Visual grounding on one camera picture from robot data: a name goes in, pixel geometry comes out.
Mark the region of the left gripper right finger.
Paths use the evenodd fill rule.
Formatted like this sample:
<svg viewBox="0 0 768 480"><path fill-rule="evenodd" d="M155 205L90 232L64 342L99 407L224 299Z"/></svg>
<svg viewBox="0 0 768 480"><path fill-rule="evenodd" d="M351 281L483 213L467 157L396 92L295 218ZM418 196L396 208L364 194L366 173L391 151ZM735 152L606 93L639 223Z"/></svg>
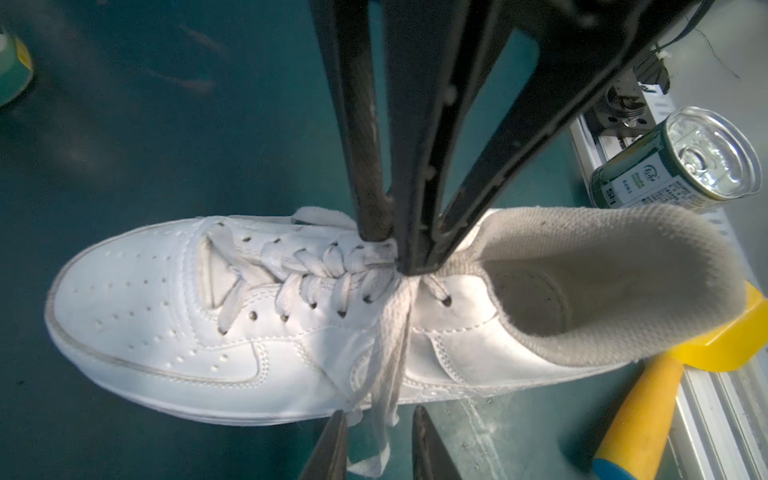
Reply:
<svg viewBox="0 0 768 480"><path fill-rule="evenodd" d="M412 420L414 480L462 480L428 411L417 406Z"/></svg>

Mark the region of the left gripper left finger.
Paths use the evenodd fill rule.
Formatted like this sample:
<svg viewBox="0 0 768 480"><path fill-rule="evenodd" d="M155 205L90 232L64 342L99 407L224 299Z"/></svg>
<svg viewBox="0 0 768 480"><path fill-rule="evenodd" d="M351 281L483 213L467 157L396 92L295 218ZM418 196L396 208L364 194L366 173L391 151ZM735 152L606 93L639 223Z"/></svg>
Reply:
<svg viewBox="0 0 768 480"><path fill-rule="evenodd" d="M348 473L346 415L335 411L317 441L299 480L345 480Z"/></svg>

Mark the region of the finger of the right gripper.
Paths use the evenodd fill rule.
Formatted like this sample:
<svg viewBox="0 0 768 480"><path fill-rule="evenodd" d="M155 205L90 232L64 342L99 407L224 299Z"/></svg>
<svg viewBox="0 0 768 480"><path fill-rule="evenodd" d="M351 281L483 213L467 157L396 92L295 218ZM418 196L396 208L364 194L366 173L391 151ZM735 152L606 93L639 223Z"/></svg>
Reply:
<svg viewBox="0 0 768 480"><path fill-rule="evenodd" d="M399 270L437 271L686 1L386 1Z"/></svg>
<svg viewBox="0 0 768 480"><path fill-rule="evenodd" d="M330 88L360 237L389 238L393 206L383 187L367 1L309 3Z"/></svg>

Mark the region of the white sneaker shoe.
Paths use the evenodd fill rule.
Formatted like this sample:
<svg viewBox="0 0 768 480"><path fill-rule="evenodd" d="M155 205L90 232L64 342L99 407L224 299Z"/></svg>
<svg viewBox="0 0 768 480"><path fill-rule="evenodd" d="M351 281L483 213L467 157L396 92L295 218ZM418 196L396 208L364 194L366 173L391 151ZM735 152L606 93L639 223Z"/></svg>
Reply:
<svg viewBox="0 0 768 480"><path fill-rule="evenodd" d="M57 348L97 385L182 418L273 425L342 408L290 339L217 332L212 216L142 227L70 260L49 293ZM397 405L494 396L600 374L677 344L668 243L647 214L492 211L420 287Z"/></svg>

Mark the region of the white shoelace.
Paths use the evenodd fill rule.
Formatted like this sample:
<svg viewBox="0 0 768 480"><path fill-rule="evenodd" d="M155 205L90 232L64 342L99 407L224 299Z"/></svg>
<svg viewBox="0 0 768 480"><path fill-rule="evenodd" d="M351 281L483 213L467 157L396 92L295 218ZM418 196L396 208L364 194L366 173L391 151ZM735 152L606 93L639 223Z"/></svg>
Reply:
<svg viewBox="0 0 768 480"><path fill-rule="evenodd" d="M391 241L360 239L347 215L303 207L291 217L214 218L204 233L217 332L290 339L342 408L370 406L376 454L349 470L379 477L390 459L396 413L420 287L452 304L433 274L405 277Z"/></svg>

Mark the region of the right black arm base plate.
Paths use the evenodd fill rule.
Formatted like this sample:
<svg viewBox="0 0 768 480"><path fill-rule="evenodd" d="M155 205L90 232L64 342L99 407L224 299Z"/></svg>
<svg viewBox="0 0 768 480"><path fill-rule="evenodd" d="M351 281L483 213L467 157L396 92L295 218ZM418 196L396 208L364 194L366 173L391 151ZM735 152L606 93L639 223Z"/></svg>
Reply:
<svg viewBox="0 0 768 480"><path fill-rule="evenodd" d="M584 114L587 128L598 136L638 137L652 130L653 118L645 93L666 94L669 72L656 53L645 52L619 76Z"/></svg>

